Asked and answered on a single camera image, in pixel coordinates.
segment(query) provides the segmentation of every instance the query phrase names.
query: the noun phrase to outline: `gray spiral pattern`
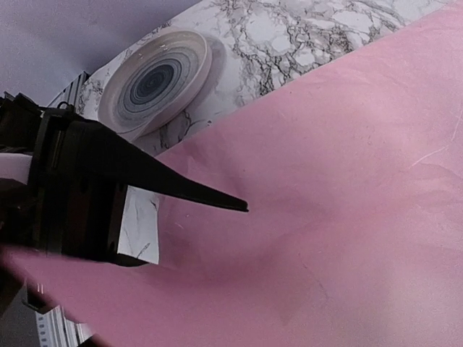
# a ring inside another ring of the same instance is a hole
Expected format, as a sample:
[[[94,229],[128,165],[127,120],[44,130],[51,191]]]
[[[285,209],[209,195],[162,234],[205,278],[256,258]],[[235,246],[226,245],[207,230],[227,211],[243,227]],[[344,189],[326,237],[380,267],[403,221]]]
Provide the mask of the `gray spiral pattern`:
[[[122,88],[116,119],[123,127],[143,124],[167,107],[193,80],[199,68],[199,57],[187,47],[170,48],[143,62]]]

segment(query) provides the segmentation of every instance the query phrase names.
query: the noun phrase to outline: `white marble tabletop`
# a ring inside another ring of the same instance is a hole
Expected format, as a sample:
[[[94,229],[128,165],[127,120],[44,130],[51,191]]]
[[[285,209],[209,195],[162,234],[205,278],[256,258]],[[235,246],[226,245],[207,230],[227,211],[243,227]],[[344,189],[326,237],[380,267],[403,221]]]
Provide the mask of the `white marble tabletop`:
[[[420,19],[452,0],[204,0],[166,26],[208,38],[213,66],[178,117],[135,142],[156,155],[215,120],[312,69]],[[160,28],[100,68],[82,88],[78,111],[97,119],[111,75]],[[158,261],[156,194],[130,188],[119,251]]]

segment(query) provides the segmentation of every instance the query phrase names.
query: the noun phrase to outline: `marble surface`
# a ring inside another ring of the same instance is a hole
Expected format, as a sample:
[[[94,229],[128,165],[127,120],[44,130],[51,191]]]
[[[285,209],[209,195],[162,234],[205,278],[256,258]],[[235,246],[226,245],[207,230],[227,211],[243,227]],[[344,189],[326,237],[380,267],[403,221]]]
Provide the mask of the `marble surface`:
[[[452,0],[205,0],[166,26],[196,30],[213,49],[198,97],[166,126],[135,144],[157,155],[300,75],[391,34]],[[100,68],[82,88],[78,111],[97,119],[111,75],[146,35]],[[158,261],[156,194],[130,188],[119,251]]]

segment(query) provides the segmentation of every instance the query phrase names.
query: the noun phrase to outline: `pink tablecloth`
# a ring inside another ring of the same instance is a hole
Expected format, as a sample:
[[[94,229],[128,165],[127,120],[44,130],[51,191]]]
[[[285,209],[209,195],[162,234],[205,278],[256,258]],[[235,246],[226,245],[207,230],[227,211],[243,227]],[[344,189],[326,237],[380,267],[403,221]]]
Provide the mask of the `pink tablecloth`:
[[[167,198],[161,266],[10,249],[113,347],[462,346],[463,2],[161,156],[245,198]]]

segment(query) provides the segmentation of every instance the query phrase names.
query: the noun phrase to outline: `plate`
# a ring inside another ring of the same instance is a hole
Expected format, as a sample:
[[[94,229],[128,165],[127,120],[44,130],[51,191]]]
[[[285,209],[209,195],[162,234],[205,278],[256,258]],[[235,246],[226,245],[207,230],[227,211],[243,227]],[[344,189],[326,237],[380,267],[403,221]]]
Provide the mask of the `plate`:
[[[98,120],[133,141],[171,121],[200,92],[211,68],[206,39],[166,30],[136,50],[104,88]]]

